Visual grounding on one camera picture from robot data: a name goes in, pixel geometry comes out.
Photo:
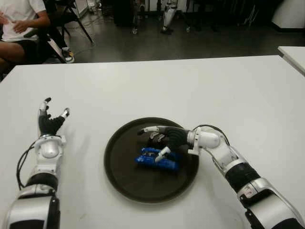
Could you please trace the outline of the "right robot hand black silver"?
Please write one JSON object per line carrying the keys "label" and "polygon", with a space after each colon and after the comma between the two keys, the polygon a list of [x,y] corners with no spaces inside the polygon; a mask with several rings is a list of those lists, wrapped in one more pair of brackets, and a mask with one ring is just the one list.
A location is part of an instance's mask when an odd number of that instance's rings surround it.
{"label": "right robot hand black silver", "polygon": [[178,147],[187,144],[187,136],[189,130],[173,127],[173,126],[148,126],[140,129],[137,135],[142,135],[144,133],[153,132],[157,134],[163,134],[168,137],[168,142],[166,147],[164,147],[155,158],[155,163],[159,162],[165,158],[170,152],[176,150]]}

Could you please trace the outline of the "left robot hand black silver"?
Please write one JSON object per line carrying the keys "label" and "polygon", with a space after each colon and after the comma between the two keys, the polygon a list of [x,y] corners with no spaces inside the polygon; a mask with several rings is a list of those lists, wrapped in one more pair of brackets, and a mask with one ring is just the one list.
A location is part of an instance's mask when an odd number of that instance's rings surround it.
{"label": "left robot hand black silver", "polygon": [[38,110],[38,136],[42,137],[44,135],[56,135],[58,130],[63,125],[66,118],[70,115],[70,109],[65,108],[61,115],[51,118],[48,114],[48,103],[51,98],[46,98],[40,105]]}

